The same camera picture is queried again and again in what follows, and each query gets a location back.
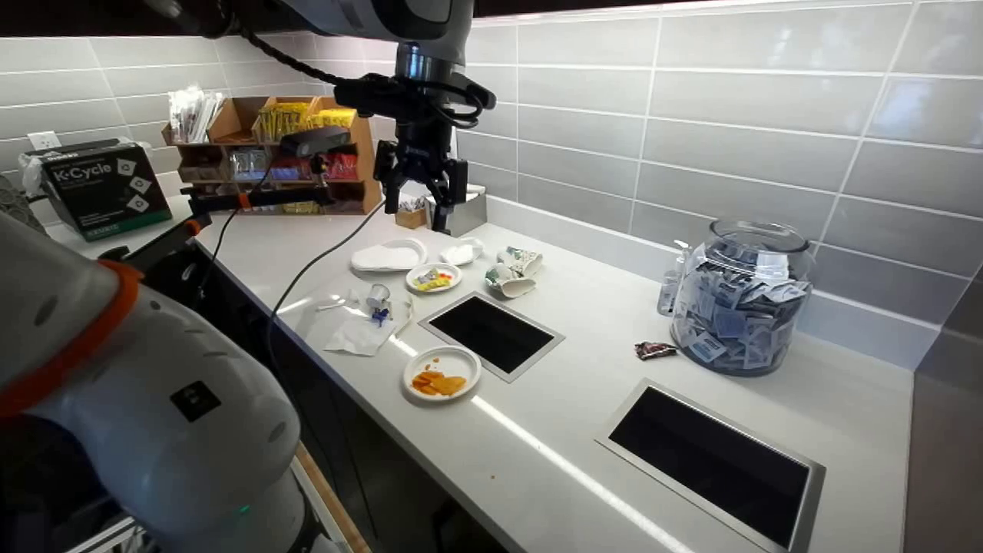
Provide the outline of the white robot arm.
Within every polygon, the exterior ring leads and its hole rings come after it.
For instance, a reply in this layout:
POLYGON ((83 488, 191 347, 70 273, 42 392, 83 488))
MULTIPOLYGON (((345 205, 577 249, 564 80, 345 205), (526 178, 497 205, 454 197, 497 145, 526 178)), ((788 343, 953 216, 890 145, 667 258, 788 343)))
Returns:
MULTIPOLYGON (((340 76, 336 101, 384 115, 384 204, 421 181, 466 197, 451 133, 494 107, 464 76, 474 0, 142 0, 195 35, 315 31, 391 41, 396 70, 340 76)), ((159 553, 332 553, 292 463, 300 418, 252 354, 119 262, 92 262, 0 218, 0 415, 66 432, 159 553)))

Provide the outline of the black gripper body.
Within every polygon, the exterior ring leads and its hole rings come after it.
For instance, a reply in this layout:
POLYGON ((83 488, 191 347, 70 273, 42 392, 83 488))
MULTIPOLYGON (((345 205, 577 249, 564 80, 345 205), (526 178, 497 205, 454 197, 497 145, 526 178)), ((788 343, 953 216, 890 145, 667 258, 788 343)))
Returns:
POLYGON ((378 145, 374 181, 388 216, 398 210, 405 181, 424 186, 437 199, 429 228, 446 230, 451 210, 466 199, 466 162, 451 158, 451 125, 398 121, 396 140, 378 145))

